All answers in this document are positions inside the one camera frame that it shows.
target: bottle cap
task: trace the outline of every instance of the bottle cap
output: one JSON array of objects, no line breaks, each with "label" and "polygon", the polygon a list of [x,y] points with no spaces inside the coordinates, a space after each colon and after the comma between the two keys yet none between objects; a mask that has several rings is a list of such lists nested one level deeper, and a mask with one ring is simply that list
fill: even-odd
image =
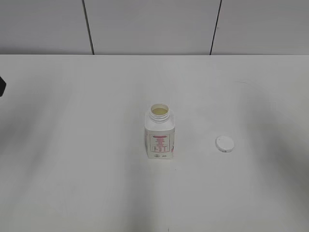
[{"label": "bottle cap", "polygon": [[219,136],[216,139],[216,147],[222,152],[231,152],[234,149],[234,141],[228,136]]}]

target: table surface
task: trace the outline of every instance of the table surface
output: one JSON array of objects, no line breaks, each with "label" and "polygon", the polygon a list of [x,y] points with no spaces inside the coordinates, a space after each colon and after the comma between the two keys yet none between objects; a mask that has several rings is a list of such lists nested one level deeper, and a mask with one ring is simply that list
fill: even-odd
[{"label": "table surface", "polygon": [[[308,232],[308,64],[0,56],[0,230]],[[146,155],[157,102],[175,112],[172,160]]]}]

